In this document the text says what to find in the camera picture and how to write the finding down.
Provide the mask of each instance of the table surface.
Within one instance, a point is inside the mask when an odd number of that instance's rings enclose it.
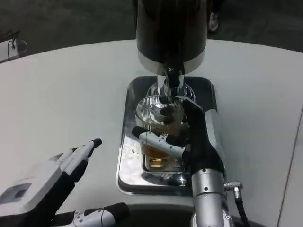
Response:
[[[215,86],[228,180],[244,183],[251,220],[276,226],[303,102],[303,54],[208,40],[191,73]],[[88,44],[0,65],[0,192],[40,160],[103,140],[60,211],[116,202],[192,206],[187,197],[126,195],[116,168],[128,84],[151,76],[135,40]],[[236,209],[230,195],[232,214]]]

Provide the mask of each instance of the metal joint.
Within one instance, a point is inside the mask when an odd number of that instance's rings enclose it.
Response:
[[[192,177],[193,196],[204,193],[218,193],[224,195],[223,174],[212,169],[201,169]]]

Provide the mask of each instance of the shoe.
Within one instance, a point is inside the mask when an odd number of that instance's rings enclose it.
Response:
[[[218,13],[211,13],[210,14],[209,26],[208,26],[208,30],[210,32],[215,32],[215,31],[218,30],[218,27],[219,27],[218,17],[219,17]]]

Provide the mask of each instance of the glass mug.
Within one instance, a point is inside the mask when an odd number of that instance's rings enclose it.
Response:
[[[142,99],[138,103],[135,110],[136,123],[138,126],[148,129],[152,132],[161,133],[162,135],[169,134],[178,136],[184,115],[182,104],[177,101],[173,101],[169,104],[169,107],[172,111],[173,121],[171,123],[164,124],[161,121],[163,118],[162,115],[159,114],[159,110],[161,107],[167,105],[161,104],[160,98],[161,96],[149,96]],[[141,150],[147,157],[151,159],[169,158],[168,154],[148,144],[141,143]]]

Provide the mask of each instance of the metal connector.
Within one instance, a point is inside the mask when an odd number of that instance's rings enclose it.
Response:
[[[224,183],[224,189],[226,191],[233,191],[233,195],[236,200],[242,198],[241,189],[243,188],[243,184],[239,181],[232,181]]]
[[[240,181],[231,181],[231,182],[224,183],[224,189],[226,191],[233,191],[234,188],[236,188],[236,187],[239,189],[242,189],[243,184]]]

